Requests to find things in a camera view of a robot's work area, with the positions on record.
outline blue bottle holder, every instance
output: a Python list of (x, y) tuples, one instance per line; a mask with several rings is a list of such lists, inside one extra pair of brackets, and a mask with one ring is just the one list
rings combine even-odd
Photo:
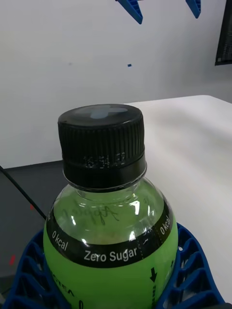
[[(139, 23), (143, 21), (143, 15), (140, 11), (138, 0), (116, 0), (124, 9)], [(186, 0), (193, 15), (198, 18), (201, 14), (201, 0)]]
[[(179, 224), (178, 235), (174, 271), (156, 309), (197, 309), (224, 304), (198, 241)], [(71, 309), (46, 264), (43, 231), (25, 248), (3, 309)]]

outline plastic bottle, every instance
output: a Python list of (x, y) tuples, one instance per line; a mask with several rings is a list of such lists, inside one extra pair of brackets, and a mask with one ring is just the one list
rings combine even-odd
[(129, 105), (93, 105), (58, 120), (68, 185), (49, 212), (43, 246), (74, 309), (151, 309), (174, 267), (178, 233), (146, 178), (144, 122)]

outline white table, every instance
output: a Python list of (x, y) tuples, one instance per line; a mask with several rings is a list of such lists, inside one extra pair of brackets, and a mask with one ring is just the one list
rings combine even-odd
[(232, 105), (210, 96), (132, 105), (145, 120), (146, 176), (199, 241), (232, 303)]

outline gray floor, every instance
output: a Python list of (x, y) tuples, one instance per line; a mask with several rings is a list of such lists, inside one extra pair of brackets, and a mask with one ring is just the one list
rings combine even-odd
[[(8, 172), (45, 215), (66, 185), (61, 162), (9, 169)], [(35, 209), (30, 209), (30, 203), (0, 173), (0, 293), (10, 286), (25, 246), (43, 225), (44, 219)], [(15, 262), (9, 265), (13, 255)]]

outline black bottle cap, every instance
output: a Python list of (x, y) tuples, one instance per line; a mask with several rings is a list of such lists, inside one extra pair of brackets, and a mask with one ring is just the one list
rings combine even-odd
[(91, 105), (58, 120), (64, 175), (85, 191), (114, 191), (146, 172), (142, 112), (130, 105)]

